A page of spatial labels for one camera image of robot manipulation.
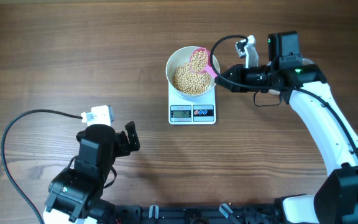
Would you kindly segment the white digital kitchen scale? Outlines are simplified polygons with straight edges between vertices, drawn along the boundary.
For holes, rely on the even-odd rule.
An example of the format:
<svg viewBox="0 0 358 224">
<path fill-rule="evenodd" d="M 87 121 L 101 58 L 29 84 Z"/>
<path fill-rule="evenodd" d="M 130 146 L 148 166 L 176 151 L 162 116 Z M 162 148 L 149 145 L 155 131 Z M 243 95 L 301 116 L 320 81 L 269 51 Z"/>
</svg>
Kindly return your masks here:
<svg viewBox="0 0 358 224">
<path fill-rule="evenodd" d="M 215 88 L 206 93 L 185 95 L 171 84 L 168 86 L 168 122 L 172 125 L 214 124 L 216 117 Z"/>
</svg>

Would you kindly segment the pink plastic measuring scoop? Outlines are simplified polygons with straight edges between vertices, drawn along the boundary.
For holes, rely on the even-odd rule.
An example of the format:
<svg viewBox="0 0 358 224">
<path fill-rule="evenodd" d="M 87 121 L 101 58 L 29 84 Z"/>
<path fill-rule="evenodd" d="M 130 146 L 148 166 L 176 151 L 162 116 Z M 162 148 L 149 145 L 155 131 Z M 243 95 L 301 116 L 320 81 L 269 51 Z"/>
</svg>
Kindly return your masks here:
<svg viewBox="0 0 358 224">
<path fill-rule="evenodd" d="M 193 51 L 189 66 L 192 73 L 208 73 L 212 78 L 216 78 L 216 72 L 212 68 L 209 59 L 210 52 L 206 48 L 199 47 Z"/>
</svg>

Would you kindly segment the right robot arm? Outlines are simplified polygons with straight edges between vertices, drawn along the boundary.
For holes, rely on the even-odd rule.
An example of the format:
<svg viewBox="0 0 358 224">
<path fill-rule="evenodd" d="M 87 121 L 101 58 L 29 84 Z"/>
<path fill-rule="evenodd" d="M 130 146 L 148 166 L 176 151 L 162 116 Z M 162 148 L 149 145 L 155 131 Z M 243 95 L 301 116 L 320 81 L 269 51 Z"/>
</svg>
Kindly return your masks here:
<svg viewBox="0 0 358 224">
<path fill-rule="evenodd" d="M 278 91 L 315 141 L 327 179 L 313 195 L 276 199 L 275 223 L 358 223 L 358 136 L 331 93 L 327 78 L 300 52 L 295 31 L 270 34 L 266 65 L 259 64 L 251 36 L 236 36 L 245 64 L 214 72 L 216 84 L 233 92 Z"/>
</svg>

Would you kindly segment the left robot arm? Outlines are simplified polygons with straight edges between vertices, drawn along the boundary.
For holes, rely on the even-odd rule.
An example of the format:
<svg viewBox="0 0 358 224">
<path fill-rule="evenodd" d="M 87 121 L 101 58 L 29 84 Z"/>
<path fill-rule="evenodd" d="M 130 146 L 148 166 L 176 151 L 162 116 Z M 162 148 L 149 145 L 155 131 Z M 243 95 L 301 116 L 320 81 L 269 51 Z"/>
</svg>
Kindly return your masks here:
<svg viewBox="0 0 358 224">
<path fill-rule="evenodd" d="M 105 124 L 92 124 L 77 135 L 79 153 L 48 187 L 43 220 L 45 223 L 116 223 L 115 205 L 101 198 L 108 175 L 117 173 L 118 157 L 140 149 L 133 121 L 125 131 L 116 132 Z"/>
</svg>

